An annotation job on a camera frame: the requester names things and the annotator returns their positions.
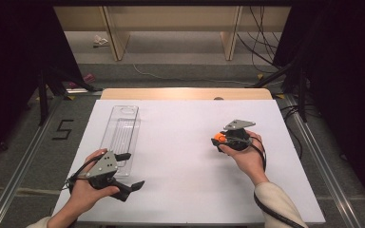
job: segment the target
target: wire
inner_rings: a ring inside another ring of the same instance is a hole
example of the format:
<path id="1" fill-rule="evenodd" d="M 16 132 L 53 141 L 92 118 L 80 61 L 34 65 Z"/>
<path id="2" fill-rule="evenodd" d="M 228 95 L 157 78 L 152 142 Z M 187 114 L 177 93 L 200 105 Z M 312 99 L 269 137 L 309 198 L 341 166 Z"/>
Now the wire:
<path id="1" fill-rule="evenodd" d="M 255 55 L 257 55 L 258 57 L 260 57 L 260 59 L 262 59 L 263 61 L 265 61 L 266 63 L 268 63 L 269 65 L 271 65 L 271 66 L 273 66 L 273 67 L 276 67 L 276 68 L 278 68 L 277 66 L 274 66 L 274 64 L 271 62 L 271 61 L 269 61 L 269 60 L 267 60 L 267 59 L 265 59 L 264 57 L 262 57 L 260 54 L 258 54 L 256 51 L 254 51 L 254 48 L 250 48 L 247 44 L 245 44 L 244 43 L 244 41 L 241 39 L 241 37 L 239 36 L 239 34 L 237 34 L 237 36 L 239 37 L 239 39 L 241 40 L 241 42 L 244 44 L 244 46 L 249 50 L 249 51 L 251 51 L 251 53 L 253 53 L 253 54 L 255 54 Z"/>
<path id="2" fill-rule="evenodd" d="M 262 146 L 263 152 L 259 148 L 254 146 L 252 143 L 250 144 L 250 146 L 253 147 L 259 153 L 260 157 L 262 158 L 262 167 L 263 167 L 263 170 L 265 171 L 265 169 L 266 169 L 266 151 L 265 151 L 265 147 L 263 147 L 262 142 L 258 138 L 256 138 L 256 137 L 250 137 L 250 138 L 253 139 L 253 140 L 257 140 L 260 143 L 260 146 Z"/>
<path id="3" fill-rule="evenodd" d="M 272 34 L 274 35 L 275 39 L 277 39 L 278 43 L 280 42 L 280 40 L 278 39 L 277 35 L 275 35 L 274 32 L 272 32 Z"/>
<path id="4" fill-rule="evenodd" d="M 263 42 L 257 40 L 254 36 L 251 35 L 251 33 L 249 31 L 247 31 L 247 34 L 248 34 L 248 36 L 250 36 L 251 39 L 253 39 L 254 41 L 256 41 L 256 42 L 258 42 L 258 43 L 260 43 L 262 45 L 267 45 L 267 46 L 272 47 L 272 48 L 278 48 L 276 46 L 269 45 L 269 44 L 266 44 L 266 43 L 263 43 Z"/>
<path id="5" fill-rule="evenodd" d="M 304 228 L 303 226 L 297 224 L 295 221 L 288 219 L 287 217 L 275 212 L 271 208 L 267 207 L 265 204 L 263 204 L 257 197 L 256 192 L 254 192 L 254 201 L 256 202 L 257 206 L 266 214 L 273 217 L 276 220 L 281 221 L 282 223 L 286 224 L 289 227 L 292 228 Z"/>
<path id="6" fill-rule="evenodd" d="M 260 22 L 258 22 L 257 17 L 256 17 L 256 15 L 253 12 L 252 7 L 250 7 L 250 11 L 251 11 L 251 14 L 253 15 L 253 18 L 254 18 L 254 20 L 256 22 L 256 25 L 257 25 L 258 29 L 259 29 L 259 33 L 257 35 L 257 40 L 258 40 L 259 34 L 261 34 L 262 35 L 262 39 L 263 39 L 264 44 L 265 44 L 266 52 L 268 53 L 269 58 L 271 58 L 271 60 L 273 60 L 273 58 L 271 57 L 271 55 L 269 53 L 268 46 L 269 46 L 269 48 L 270 48 L 270 50 L 271 50 L 271 52 L 273 53 L 274 56 L 275 56 L 275 53 L 271 49 L 271 45 L 269 44 L 268 40 L 265 37 L 265 34 L 263 33 L 263 14 L 265 13 L 265 7 L 259 7 L 259 12 L 260 12 L 260 17 L 259 17 L 260 19 L 259 20 L 260 20 Z"/>
<path id="7" fill-rule="evenodd" d="M 283 120 L 284 120 L 284 123 L 285 123 L 287 129 L 289 130 L 289 132 L 292 134 L 292 136 L 298 142 L 298 146 L 299 146 L 298 158 L 301 160 L 301 158 L 303 156 L 303 145 L 301 144 L 300 139 L 295 134 L 295 132 L 292 130 L 292 128 L 290 128 L 289 125 L 287 124 L 287 120 L 289 119 L 289 117 L 292 116 L 293 114 L 295 114 L 296 112 L 298 112 L 298 105 L 286 106 L 286 107 L 282 108 L 280 111 L 283 111 L 283 110 L 288 109 L 288 108 L 290 108 L 290 110 L 286 113 Z"/>
<path id="8" fill-rule="evenodd" d="M 194 78 L 194 79 L 183 79 L 183 78 L 167 78 L 167 77 L 161 77 L 158 76 L 156 74 L 152 74 L 152 73 L 145 73 L 145 72 L 141 72 L 135 64 L 133 64 L 135 70 L 142 74 L 142 75 L 149 75 L 152 76 L 154 78 L 157 79 L 163 79 L 163 80 L 180 80 L 180 81 L 186 81 L 186 82 L 190 82 L 190 81 L 207 81 L 207 82 L 213 82 L 213 83 L 234 83 L 234 84 L 243 84 L 243 85 L 254 85 L 254 83 L 245 83 L 245 82 L 239 82 L 239 81 L 232 81 L 232 80 L 212 80 L 212 79 L 200 79 L 200 78 Z"/>
<path id="9" fill-rule="evenodd" d="M 88 166 L 90 163 L 92 162 L 96 162 L 98 161 L 103 155 L 99 155 L 96 156 L 92 159 L 90 159 L 89 161 L 86 161 L 79 169 L 78 171 L 76 171 L 72 176 L 70 176 L 70 178 L 67 179 L 66 181 L 66 187 L 62 188 L 62 190 L 68 189 L 69 188 L 69 184 L 70 183 L 74 183 L 76 180 L 80 180 L 80 178 L 78 178 L 79 174 L 86 168 L 86 166 Z"/>
<path id="10" fill-rule="evenodd" d="M 129 52 L 127 51 L 126 47 L 125 47 L 125 54 L 129 54 Z M 240 85 L 247 85 L 247 86 L 253 86 L 255 85 L 256 83 L 246 83 L 246 82 L 240 82 L 240 81 L 234 81 L 234 80 L 212 80 L 212 79 L 201 79 L 201 78 L 194 78 L 194 79 L 183 79 L 183 78 L 168 78 L 168 77 L 161 77 L 161 76 L 158 76 L 156 74 L 153 74 L 153 73 L 147 73 L 147 72 L 141 72 L 137 66 L 135 64 L 132 64 L 134 69 L 142 74 L 142 75 L 147 75 L 147 76 L 151 76 L 151 77 L 154 77 L 154 78 L 157 78 L 157 79 L 162 79 L 162 80 L 179 80 L 179 81 L 185 81 L 185 82 L 195 82 L 195 81 L 206 81 L 206 82 L 212 82 L 212 83 L 232 83 L 232 84 L 240 84 Z M 274 73 L 274 72 L 267 72 L 267 71 L 263 71 L 263 70 L 260 70 L 257 68 L 257 70 L 259 70 L 260 72 L 264 72 L 264 73 Z M 276 84 L 279 84 L 279 83 L 282 83 L 283 81 L 281 82 L 276 82 L 276 83 L 273 83 L 273 84 L 270 84 L 270 85 L 276 85 Z"/>

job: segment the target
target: sleeve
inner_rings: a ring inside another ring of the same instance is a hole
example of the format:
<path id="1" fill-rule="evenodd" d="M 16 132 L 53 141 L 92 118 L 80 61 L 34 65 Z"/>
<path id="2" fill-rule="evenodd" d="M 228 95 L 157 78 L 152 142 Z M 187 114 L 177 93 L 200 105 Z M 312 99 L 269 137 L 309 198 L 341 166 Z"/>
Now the sleeve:
<path id="1" fill-rule="evenodd" d="M 51 219 L 51 217 L 41 218 L 39 221 L 29 225 L 27 228 L 47 228 L 49 219 Z"/>
<path id="2" fill-rule="evenodd" d="M 276 213 L 294 221 L 295 223 L 307 227 L 302 220 L 298 209 L 293 204 L 292 200 L 287 194 L 277 185 L 272 182 L 263 182 L 256 186 L 255 195 L 259 201 L 266 207 L 272 209 Z M 273 218 L 272 216 L 263 212 L 265 217 L 265 227 L 290 227 L 283 222 Z"/>

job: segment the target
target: white table surface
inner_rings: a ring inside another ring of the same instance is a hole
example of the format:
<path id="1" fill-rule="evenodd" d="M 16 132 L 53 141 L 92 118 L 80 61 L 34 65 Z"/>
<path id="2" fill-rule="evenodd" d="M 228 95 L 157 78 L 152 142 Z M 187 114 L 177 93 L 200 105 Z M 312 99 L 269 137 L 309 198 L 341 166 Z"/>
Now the white table surface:
<path id="1" fill-rule="evenodd" d="M 253 200 L 252 182 L 210 141 L 235 119 L 256 123 L 247 129 L 262 136 L 267 154 L 266 174 L 290 196 L 303 220 L 325 221 L 273 100 L 97 101 L 69 176 L 100 147 L 114 105 L 136 105 L 141 118 L 131 175 L 118 181 L 145 184 L 126 202 L 99 200 L 79 221 L 141 225 L 264 222 Z M 68 190 L 62 191 L 54 213 L 68 198 Z"/>

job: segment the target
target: gray floor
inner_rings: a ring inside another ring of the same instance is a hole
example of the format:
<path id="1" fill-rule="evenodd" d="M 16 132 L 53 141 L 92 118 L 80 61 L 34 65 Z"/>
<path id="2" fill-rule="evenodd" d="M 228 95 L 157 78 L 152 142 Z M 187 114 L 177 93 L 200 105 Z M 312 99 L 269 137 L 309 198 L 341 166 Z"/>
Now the gray floor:
<path id="1" fill-rule="evenodd" d="M 225 61 L 220 37 L 215 32 L 135 32 L 132 33 L 127 54 L 121 62 L 113 61 L 108 47 L 92 47 L 93 36 L 96 34 L 106 38 L 102 32 L 69 32 L 67 37 L 81 71 L 84 75 L 93 73 L 96 81 L 91 84 L 97 87 L 243 87 L 258 80 L 259 71 L 253 66 L 248 50 L 237 42 L 234 60 Z M 248 34 L 240 36 L 250 44 Z M 258 51 L 263 56 L 268 56 L 265 47 L 258 45 Z M 256 58 L 254 63 L 263 70 L 275 70 L 260 59 Z M 278 93 L 279 81 L 268 88 L 273 93 Z M 0 195 L 37 130 L 39 105 L 36 97 L 35 95 L 29 100 L 30 110 L 24 111 L 6 139 L 9 149 L 0 151 Z M 50 215 L 97 99 L 100 99 L 97 95 L 76 95 L 59 103 L 0 227 L 25 227 Z M 287 106 L 284 99 L 278 99 L 277 103 L 280 107 Z M 319 116 L 315 107 L 310 106 L 309 109 L 308 124 L 355 209 L 361 227 L 365 227 L 365 190 L 349 164 L 339 157 L 340 150 L 323 117 Z M 53 138 L 65 136 L 64 132 L 56 131 L 62 120 L 73 120 L 64 123 L 64 127 L 71 129 L 71 133 L 67 140 L 55 141 Z M 293 118 L 288 120 L 288 125 L 300 137 L 303 147 L 301 163 L 327 220 L 324 224 L 311 226 L 347 227 Z M 299 153 L 300 143 L 295 138 L 293 141 Z M 77 227 L 99 226 L 77 224 Z"/>

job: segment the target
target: transparent box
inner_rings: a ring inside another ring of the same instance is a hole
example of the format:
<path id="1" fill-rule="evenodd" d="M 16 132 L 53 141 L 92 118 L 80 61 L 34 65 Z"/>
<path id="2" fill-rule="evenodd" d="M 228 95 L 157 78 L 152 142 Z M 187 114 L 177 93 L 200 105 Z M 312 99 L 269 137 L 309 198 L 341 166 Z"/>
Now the transparent box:
<path id="1" fill-rule="evenodd" d="M 112 108 L 100 148 L 107 148 L 114 154 L 130 153 L 127 161 L 118 161 L 118 171 L 115 176 L 129 176 L 138 139 L 139 107 L 128 105 L 116 105 Z"/>

